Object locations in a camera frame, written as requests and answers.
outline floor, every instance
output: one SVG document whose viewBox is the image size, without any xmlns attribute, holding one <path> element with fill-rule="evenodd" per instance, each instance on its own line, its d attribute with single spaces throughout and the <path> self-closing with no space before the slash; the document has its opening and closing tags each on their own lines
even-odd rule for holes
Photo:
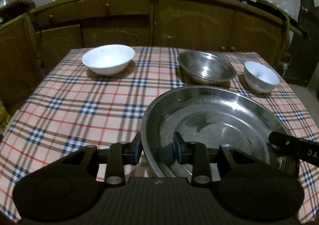
<svg viewBox="0 0 319 225">
<path fill-rule="evenodd" d="M 304 104 L 315 124 L 319 126 L 319 102 L 316 93 L 309 91 L 306 87 L 291 84 L 289 84 L 289 86 Z"/>
</svg>

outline plaid tablecloth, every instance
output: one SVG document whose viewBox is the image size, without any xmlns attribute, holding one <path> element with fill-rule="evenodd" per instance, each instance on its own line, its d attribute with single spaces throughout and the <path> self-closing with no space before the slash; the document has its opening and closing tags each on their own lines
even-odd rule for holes
<svg viewBox="0 0 319 225">
<path fill-rule="evenodd" d="M 81 58 L 89 49 L 72 50 L 16 112 L 0 143 L 0 206 L 9 218 L 20 219 L 12 190 L 26 174 L 88 144 L 108 148 L 114 142 L 131 141 L 140 130 L 144 111 L 156 97 L 191 84 L 177 62 L 183 50 L 134 49 L 134 61 L 112 78 L 98 76 L 82 64 Z M 316 140 L 317 126 L 283 79 L 271 96 L 249 90 L 242 74 L 243 64 L 248 60 L 267 64 L 257 53 L 221 56 L 237 72 L 230 84 L 224 84 L 228 89 L 267 107 L 293 135 Z M 98 180 L 103 180 L 104 171 L 105 167 L 100 168 Z M 125 173 L 127 177 L 152 175 L 144 157 L 138 166 L 126 167 Z M 305 222 L 314 218 L 319 205 L 318 169 L 301 163 L 299 179 L 305 189 L 299 219 Z"/>
</svg>

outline metal tray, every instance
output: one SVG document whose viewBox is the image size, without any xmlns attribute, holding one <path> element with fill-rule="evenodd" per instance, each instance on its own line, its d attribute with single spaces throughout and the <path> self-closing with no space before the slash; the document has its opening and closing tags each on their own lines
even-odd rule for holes
<svg viewBox="0 0 319 225">
<path fill-rule="evenodd" d="M 256 101 L 229 90 L 197 85 L 170 90 L 147 108 L 141 125 L 144 154 L 158 177 L 187 177 L 192 166 L 179 165 L 172 150 L 173 132 L 185 141 L 219 148 L 230 144 L 291 175 L 298 175 L 291 156 L 278 155 L 269 143 L 272 131 L 290 134 L 282 122 Z M 211 164 L 213 180 L 219 175 Z"/>
</svg>

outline small white bowl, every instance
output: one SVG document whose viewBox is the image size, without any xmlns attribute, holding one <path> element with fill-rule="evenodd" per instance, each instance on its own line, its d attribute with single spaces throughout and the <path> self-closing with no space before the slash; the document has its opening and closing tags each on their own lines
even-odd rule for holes
<svg viewBox="0 0 319 225">
<path fill-rule="evenodd" d="M 123 71 L 134 55 L 135 51 L 129 46 L 111 44 L 88 51 L 82 62 L 96 74 L 111 76 Z"/>
<path fill-rule="evenodd" d="M 244 76 L 248 85 L 259 93 L 269 93 L 280 83 L 275 72 L 254 61 L 245 63 Z"/>
</svg>

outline dark door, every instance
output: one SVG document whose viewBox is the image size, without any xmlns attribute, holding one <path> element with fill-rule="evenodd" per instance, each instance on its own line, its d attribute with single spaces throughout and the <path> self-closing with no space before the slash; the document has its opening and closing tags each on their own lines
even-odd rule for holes
<svg viewBox="0 0 319 225">
<path fill-rule="evenodd" d="M 291 64 L 284 79 L 290 84 L 307 86 L 319 62 L 319 8 L 315 8 L 314 0 L 301 0 L 298 22 L 309 38 L 293 36 L 289 49 Z"/>
</svg>

